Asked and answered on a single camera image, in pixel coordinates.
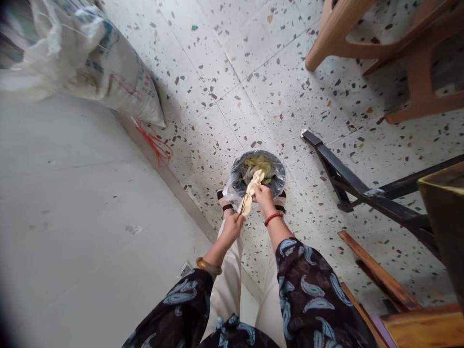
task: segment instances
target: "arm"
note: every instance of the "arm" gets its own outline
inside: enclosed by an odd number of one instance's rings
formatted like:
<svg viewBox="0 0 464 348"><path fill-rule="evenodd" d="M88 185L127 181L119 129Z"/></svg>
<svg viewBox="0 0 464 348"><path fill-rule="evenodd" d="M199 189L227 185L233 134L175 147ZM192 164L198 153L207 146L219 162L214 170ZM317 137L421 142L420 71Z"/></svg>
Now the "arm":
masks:
<svg viewBox="0 0 464 348"><path fill-rule="evenodd" d="M277 214L278 211L274 202L272 201L271 190L264 185L254 184L253 189L255 190L255 199L261 207L261 212L264 218L267 219L273 214ZM267 225L269 237L271 238L271 244L274 252L276 252L278 245L285 239L293 237L289 228L281 217L273 218Z"/></svg>
<svg viewBox="0 0 464 348"><path fill-rule="evenodd" d="M227 250L240 236L244 221L245 218L238 214L228 217L222 235L203 260L220 267ZM209 318L213 281L204 270L195 268L190 271L137 326L123 348L197 346Z"/></svg>
<svg viewBox="0 0 464 348"><path fill-rule="evenodd" d="M255 188L265 218L275 214L272 193ZM277 261L280 307L288 347L377 347L366 323L343 293L328 262L275 217L268 232Z"/></svg>
<svg viewBox="0 0 464 348"><path fill-rule="evenodd" d="M229 216L224 224L224 230L221 236L216 240L213 246L203 256L203 260L213 266L221 267L227 250L230 249L234 241L240 236L240 230L246 221L243 215L238 213Z"/></svg>

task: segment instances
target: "white pants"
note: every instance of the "white pants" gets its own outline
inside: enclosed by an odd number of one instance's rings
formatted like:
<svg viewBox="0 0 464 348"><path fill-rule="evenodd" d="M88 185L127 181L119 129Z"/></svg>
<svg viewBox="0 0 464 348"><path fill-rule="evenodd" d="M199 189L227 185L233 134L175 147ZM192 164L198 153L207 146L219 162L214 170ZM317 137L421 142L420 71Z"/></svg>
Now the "white pants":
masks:
<svg viewBox="0 0 464 348"><path fill-rule="evenodd" d="M224 229L224 222L222 222L217 235L218 238ZM222 274L216 277L211 291L209 320L202 341L215 331L219 317L226 321L233 313L240 316L242 252L243 242L239 238L232 244L224 257ZM256 317L255 327L268 335L279 347L285 348L287 346L284 338L282 312L280 311L276 256L273 252L269 255L264 281L264 294Z"/></svg>

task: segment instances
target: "terrazzo floor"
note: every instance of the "terrazzo floor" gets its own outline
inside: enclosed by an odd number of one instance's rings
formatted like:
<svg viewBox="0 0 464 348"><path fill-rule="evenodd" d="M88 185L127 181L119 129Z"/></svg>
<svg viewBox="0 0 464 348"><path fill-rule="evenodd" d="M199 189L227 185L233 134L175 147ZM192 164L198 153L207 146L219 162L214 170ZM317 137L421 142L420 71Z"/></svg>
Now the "terrazzo floor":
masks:
<svg viewBox="0 0 464 348"><path fill-rule="evenodd" d="M369 206L348 214L337 209L327 175L300 132L310 129L376 187L462 154L464 113L387 124L385 112L407 102L400 64L363 78L369 62L329 57L315 73L306 71L304 58L318 33L322 5L320 0L100 1L156 77L167 128L147 131L172 148L171 171L216 229L222 216L216 190L227 182L236 157L263 148L286 166L290 229L326 257L371 314L386 312L382 294L354 263L337 235L341 229L423 306L455 302L443 264L409 231ZM394 41L417 5L379 2L349 37ZM450 57L462 57L461 45L449 47L439 51L438 73L452 68L456 59ZM399 201L425 212L417 193ZM256 208L242 239L242 264L263 290L268 236Z"/></svg>

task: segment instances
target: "red bead bracelet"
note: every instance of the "red bead bracelet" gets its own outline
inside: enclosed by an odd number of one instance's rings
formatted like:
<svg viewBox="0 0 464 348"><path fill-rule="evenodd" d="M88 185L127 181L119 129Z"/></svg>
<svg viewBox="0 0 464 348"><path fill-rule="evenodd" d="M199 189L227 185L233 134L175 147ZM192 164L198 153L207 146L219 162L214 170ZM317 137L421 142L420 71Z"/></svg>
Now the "red bead bracelet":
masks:
<svg viewBox="0 0 464 348"><path fill-rule="evenodd" d="M281 213L272 214L266 219L266 221L264 222L264 225L267 227L267 225L269 224L269 221L271 221L273 218L276 218L277 216L282 218L284 215Z"/></svg>

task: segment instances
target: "sleeve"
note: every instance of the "sleeve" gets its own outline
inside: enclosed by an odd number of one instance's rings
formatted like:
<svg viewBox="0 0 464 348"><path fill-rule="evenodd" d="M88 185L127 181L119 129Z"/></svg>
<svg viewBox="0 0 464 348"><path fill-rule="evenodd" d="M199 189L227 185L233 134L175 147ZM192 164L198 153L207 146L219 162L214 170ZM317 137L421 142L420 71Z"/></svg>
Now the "sleeve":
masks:
<svg viewBox="0 0 464 348"><path fill-rule="evenodd" d="M208 272L190 271L137 326L123 348L197 346L208 322L212 288Z"/></svg>
<svg viewBox="0 0 464 348"><path fill-rule="evenodd" d="M275 257L287 347L377 347L318 251L289 238L280 243Z"/></svg>

